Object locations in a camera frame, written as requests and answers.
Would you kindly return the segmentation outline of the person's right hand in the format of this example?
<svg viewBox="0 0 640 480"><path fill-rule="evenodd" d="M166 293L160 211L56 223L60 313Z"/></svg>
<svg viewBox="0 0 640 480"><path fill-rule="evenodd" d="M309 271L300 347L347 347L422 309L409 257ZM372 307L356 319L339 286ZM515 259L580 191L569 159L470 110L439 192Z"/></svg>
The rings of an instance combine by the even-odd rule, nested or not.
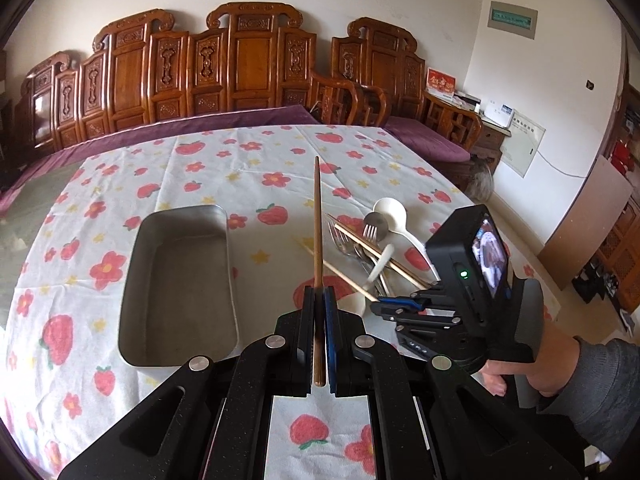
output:
<svg viewBox="0 0 640 480"><path fill-rule="evenodd" d="M488 360L480 369L485 388L494 396L506 394L504 376L522 375L542 396L559 393L574 375L580 356L577 339L545 320L537 359L533 363Z"/></svg>

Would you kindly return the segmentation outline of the grey sleeved right forearm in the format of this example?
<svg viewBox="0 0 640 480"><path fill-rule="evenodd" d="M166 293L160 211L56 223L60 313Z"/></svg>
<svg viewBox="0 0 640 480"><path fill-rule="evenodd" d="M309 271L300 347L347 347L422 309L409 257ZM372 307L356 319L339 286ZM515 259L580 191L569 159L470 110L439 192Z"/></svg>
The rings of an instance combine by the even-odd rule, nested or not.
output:
<svg viewBox="0 0 640 480"><path fill-rule="evenodd" d="M620 339L579 345L574 374L542 412L568 417L589 444L614 458L639 442L639 347Z"/></svg>

